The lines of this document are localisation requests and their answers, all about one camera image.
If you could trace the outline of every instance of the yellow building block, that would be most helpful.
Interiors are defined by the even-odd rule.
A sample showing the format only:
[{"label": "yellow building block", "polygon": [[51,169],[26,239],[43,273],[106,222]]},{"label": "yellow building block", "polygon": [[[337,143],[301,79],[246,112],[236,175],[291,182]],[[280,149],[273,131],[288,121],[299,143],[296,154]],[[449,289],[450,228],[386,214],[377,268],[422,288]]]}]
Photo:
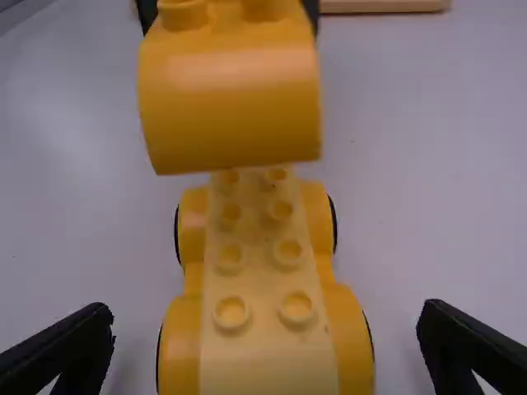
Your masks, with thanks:
[{"label": "yellow building block", "polygon": [[373,393],[320,184],[283,167],[222,171],[185,193],[178,234],[185,288],[161,334],[161,395]]},{"label": "yellow building block", "polygon": [[320,0],[324,14],[442,12],[451,0]]},{"label": "yellow building block", "polygon": [[318,159],[319,65],[298,0],[160,0],[139,51],[158,174]]}]

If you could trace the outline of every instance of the yellow stud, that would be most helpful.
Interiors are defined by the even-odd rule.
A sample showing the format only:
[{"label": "yellow stud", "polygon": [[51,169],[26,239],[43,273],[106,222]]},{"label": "yellow stud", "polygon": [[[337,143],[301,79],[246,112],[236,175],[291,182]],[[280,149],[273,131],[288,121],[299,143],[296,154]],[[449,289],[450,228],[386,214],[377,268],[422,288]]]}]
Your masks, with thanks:
[{"label": "yellow stud", "polygon": [[267,206],[267,214],[276,222],[285,222],[293,214],[293,205],[285,199],[273,200]]},{"label": "yellow stud", "polygon": [[244,257],[241,246],[238,243],[232,243],[223,247],[216,262],[217,272],[222,275],[235,276],[243,269]]},{"label": "yellow stud", "polygon": [[280,188],[287,181],[287,169],[285,167],[272,167],[263,173],[263,190],[273,191]]},{"label": "yellow stud", "polygon": [[227,335],[239,335],[250,321],[250,307],[240,295],[231,295],[219,300],[212,318],[217,329]]},{"label": "yellow stud", "polygon": [[278,317],[291,330],[306,330],[316,319],[313,301],[303,290],[294,290],[282,299]]},{"label": "yellow stud", "polygon": [[291,272],[301,267],[303,253],[296,239],[283,239],[273,245],[273,263],[278,269]]},{"label": "yellow stud", "polygon": [[222,170],[212,176],[212,183],[222,193],[229,195],[240,182],[240,173],[236,170]]},{"label": "yellow stud", "polygon": [[227,202],[222,208],[220,222],[224,230],[233,230],[241,218],[241,207],[236,203]]}]

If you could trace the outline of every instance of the white surface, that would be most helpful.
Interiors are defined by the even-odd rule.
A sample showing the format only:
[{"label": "white surface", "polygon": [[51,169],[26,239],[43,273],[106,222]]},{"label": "white surface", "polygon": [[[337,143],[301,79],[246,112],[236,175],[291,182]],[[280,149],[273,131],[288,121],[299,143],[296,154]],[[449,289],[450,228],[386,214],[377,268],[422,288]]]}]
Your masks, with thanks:
[{"label": "white surface", "polygon": [[[527,2],[327,19],[325,157],[338,278],[357,293],[377,393],[432,393],[415,336],[439,297],[527,342]],[[155,392],[157,331],[182,291],[172,216],[203,176],[156,177],[125,0],[59,1],[0,37],[0,349],[101,300],[104,393]]]}]

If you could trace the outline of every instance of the toy wheel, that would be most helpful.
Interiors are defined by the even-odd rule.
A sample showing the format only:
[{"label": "toy wheel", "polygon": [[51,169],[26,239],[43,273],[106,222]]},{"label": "toy wheel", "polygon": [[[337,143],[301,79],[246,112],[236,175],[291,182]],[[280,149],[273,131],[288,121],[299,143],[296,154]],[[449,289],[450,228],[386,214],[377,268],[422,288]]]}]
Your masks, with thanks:
[{"label": "toy wheel", "polygon": [[180,259],[180,237],[178,236],[178,219],[180,217],[180,206],[177,206],[175,209],[175,218],[174,218],[174,246],[175,246],[175,255],[178,257],[178,262],[181,266]]},{"label": "toy wheel", "polygon": [[319,33],[319,19],[320,19],[320,0],[302,0],[305,12],[310,18],[311,27],[315,37]]},{"label": "toy wheel", "polygon": [[163,325],[159,328],[159,335],[157,336],[157,349],[156,349],[156,392],[159,393],[159,345],[161,344],[161,332],[163,331]]},{"label": "toy wheel", "polygon": [[371,356],[373,357],[373,362],[375,363],[375,348],[373,347],[373,337],[371,336],[370,323],[368,323],[368,318],[364,311],[362,311],[364,316],[364,321],[366,322],[366,327],[368,328],[368,336],[370,337],[370,346],[371,346]]},{"label": "toy wheel", "polygon": [[333,253],[337,252],[338,244],[338,223],[337,223],[337,212],[335,211],[335,205],[333,199],[328,195],[329,207],[331,208],[331,219],[333,222]]}]

